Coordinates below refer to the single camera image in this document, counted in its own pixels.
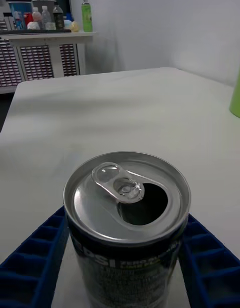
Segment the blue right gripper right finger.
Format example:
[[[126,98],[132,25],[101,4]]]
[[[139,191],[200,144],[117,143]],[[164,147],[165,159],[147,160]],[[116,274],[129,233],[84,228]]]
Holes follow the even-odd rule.
[[[191,307],[240,307],[240,260],[192,215],[179,263]]]

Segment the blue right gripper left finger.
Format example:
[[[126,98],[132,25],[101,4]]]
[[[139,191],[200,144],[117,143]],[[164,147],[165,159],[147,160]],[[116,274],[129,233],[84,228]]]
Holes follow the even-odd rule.
[[[63,207],[0,265],[0,307],[51,307],[69,237]]]

